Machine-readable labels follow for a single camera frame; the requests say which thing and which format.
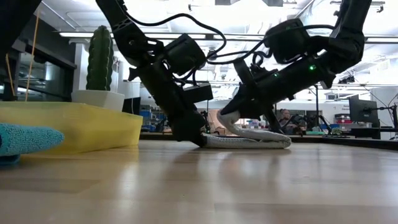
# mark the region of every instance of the fluorescent light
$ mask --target fluorescent light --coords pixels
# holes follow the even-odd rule
[[[239,82],[229,82],[229,81],[209,81],[210,84],[213,85],[237,85],[239,86]]]
[[[70,37],[70,38],[91,38],[93,33],[90,32],[61,32],[61,37]]]
[[[227,40],[245,40],[245,41],[259,41],[264,38],[263,35],[225,35]],[[214,39],[222,40],[220,35],[214,35]]]
[[[181,34],[145,34],[147,37],[155,38],[155,39],[177,39],[181,36]],[[189,36],[193,39],[204,39],[206,38],[205,34],[189,34]]]
[[[380,43],[397,43],[398,37],[370,37],[366,39],[366,42],[380,42]]]
[[[91,38],[93,36],[92,32],[61,32],[61,37],[69,37],[69,38]],[[147,37],[154,39],[177,39],[181,36],[181,34],[145,34]],[[193,39],[204,39],[206,38],[205,34],[189,34],[189,36]]]

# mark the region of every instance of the green cactus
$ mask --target green cactus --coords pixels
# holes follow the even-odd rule
[[[106,26],[94,31],[88,49],[87,85],[86,90],[111,90],[113,41]]]

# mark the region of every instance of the yellow container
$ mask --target yellow container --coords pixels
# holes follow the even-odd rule
[[[81,103],[0,102],[0,123],[59,130],[64,142],[45,153],[74,154],[137,145],[142,116]]]

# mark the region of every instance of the plant pot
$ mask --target plant pot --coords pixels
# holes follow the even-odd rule
[[[76,90],[72,93],[72,102],[122,111],[124,95],[101,90]]]

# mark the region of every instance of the blue cloth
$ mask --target blue cloth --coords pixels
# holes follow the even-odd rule
[[[63,139],[64,135],[52,128],[0,124],[0,165],[18,162],[21,154],[51,149]]]

